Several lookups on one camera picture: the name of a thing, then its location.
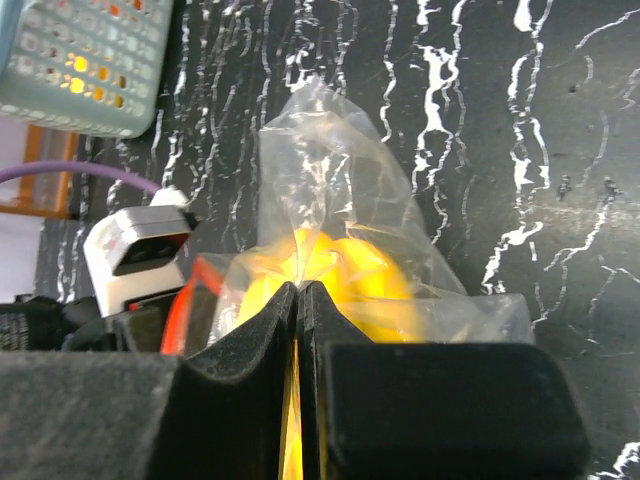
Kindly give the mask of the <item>clear zip bag with fruit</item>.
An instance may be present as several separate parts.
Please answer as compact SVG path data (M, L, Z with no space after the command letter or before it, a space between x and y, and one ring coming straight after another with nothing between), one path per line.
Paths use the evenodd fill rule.
M367 114L321 78L306 80L260 130L259 160L257 245L196 259L162 352L212 344L282 284L313 282L376 342L534 342L523 296L466 292Z

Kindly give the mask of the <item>fake yellow bell pepper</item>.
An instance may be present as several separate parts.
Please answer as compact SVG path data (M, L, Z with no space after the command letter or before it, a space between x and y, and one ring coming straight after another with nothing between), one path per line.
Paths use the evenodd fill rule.
M56 86L67 93L89 99L117 110L125 106L124 91L127 78L106 64L68 53L61 67L46 66L43 70L46 84Z

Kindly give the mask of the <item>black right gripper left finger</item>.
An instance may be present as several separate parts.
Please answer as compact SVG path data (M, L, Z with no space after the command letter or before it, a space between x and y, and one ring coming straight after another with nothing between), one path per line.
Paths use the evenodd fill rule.
M276 479L296 290L191 358L1 356L5 479Z

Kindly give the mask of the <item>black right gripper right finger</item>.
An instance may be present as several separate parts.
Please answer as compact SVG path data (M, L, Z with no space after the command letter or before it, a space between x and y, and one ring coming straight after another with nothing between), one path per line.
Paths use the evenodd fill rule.
M420 419L421 479L575 479L591 447L568 382L537 347L422 344L402 403Z

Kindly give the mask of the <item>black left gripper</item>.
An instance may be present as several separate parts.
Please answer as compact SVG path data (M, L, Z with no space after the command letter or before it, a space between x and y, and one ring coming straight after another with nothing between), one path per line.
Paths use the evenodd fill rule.
M111 316L94 297L62 304L29 297L1 305L3 351L160 351L171 294L129 301Z

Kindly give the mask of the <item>fake banana bunch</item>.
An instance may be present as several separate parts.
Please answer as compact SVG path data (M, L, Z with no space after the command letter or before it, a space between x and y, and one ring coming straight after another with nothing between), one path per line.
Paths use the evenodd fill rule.
M258 354L229 416L229 479L421 479L420 419L403 405L424 341L397 265L373 245L298 230L268 259L240 309L243 328L273 323L266 304L304 287Z

